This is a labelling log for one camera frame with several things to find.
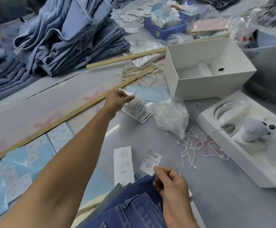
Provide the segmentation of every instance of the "person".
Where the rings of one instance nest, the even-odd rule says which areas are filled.
[[[3,217],[0,228],[70,228],[96,167],[109,122],[134,99],[110,90],[104,107],[46,165]],[[170,227],[198,227],[187,183],[168,167],[154,167],[153,186],[163,199],[163,217]]]

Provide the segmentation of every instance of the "open white box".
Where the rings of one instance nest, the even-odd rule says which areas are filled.
[[[230,38],[169,45],[166,49],[167,84],[171,95],[183,101],[225,98],[239,90],[255,71]]]
[[[215,111],[227,102],[237,101],[243,107],[237,108],[226,117],[224,123],[235,124],[237,132],[231,137],[221,128],[214,117]],[[237,91],[212,107],[203,111],[196,119],[197,124],[242,168],[243,171],[262,188],[276,187],[276,166],[267,160],[267,145],[265,142],[254,141],[246,143],[239,139],[243,133],[243,120],[246,116],[259,120],[276,122],[276,115],[261,106],[250,97]]]

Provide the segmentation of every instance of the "wooden ruler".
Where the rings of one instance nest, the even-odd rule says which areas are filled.
[[[153,53],[162,53],[164,51],[166,51],[166,47],[163,47],[163,48],[160,48],[160,49],[153,49],[153,50],[149,50],[149,51],[142,52],[142,53],[135,53],[135,54],[127,55],[127,56],[112,58],[112,59],[105,60],[105,61],[102,61],[102,62],[92,63],[92,64],[87,65],[86,68],[91,69],[91,68],[98,67],[98,66],[108,65],[108,64],[112,64],[112,63],[116,63],[116,62],[126,61],[126,60],[129,60],[129,59],[143,57],[143,56],[146,56],[146,55],[151,55]]]
[[[141,72],[137,73],[136,75],[130,77],[129,79],[123,81],[121,84],[115,86],[113,89],[120,89],[122,87],[125,87],[126,85],[130,84],[131,82],[133,82],[134,80],[138,79],[139,77],[145,75],[147,72],[151,71],[153,68],[155,68],[154,66],[150,66],[144,70],[142,70]],[[67,121],[68,119],[71,119],[73,116],[79,114],[80,112],[86,110],[87,108],[91,107],[92,105],[98,103],[99,101],[101,101],[102,99],[104,99],[107,95],[106,93],[101,94],[100,96],[98,96],[97,98],[85,103],[84,105],[80,106],[79,108],[71,111],[70,113],[64,115],[63,117],[59,118],[58,120],[54,121],[53,123],[51,123],[49,126],[35,132],[34,134],[24,138],[23,140],[17,142],[16,144],[10,146],[8,149],[4,150],[2,153],[0,153],[0,159],[3,158],[4,156],[6,156],[6,154],[14,149],[17,149],[21,146],[26,145],[27,143],[33,141],[34,139],[40,137],[41,135],[45,134],[46,132],[48,132],[49,130],[52,130],[53,128],[57,127],[58,125],[60,125],[61,123]]]

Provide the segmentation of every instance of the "bag of white strings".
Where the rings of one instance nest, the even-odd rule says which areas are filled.
[[[179,138],[185,137],[185,129],[189,124],[189,113],[184,102],[163,92],[163,101],[154,110],[154,119],[160,130],[170,130]]]

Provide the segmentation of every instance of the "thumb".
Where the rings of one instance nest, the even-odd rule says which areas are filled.
[[[161,169],[160,167],[155,166],[154,171],[155,171],[155,174],[157,175],[157,177],[163,183],[164,187],[173,183],[172,180],[169,178],[169,176],[167,176],[166,172],[163,169]]]
[[[134,98],[135,98],[135,95],[129,95],[129,96],[122,98],[122,100],[124,103],[127,103],[127,102],[133,100]]]

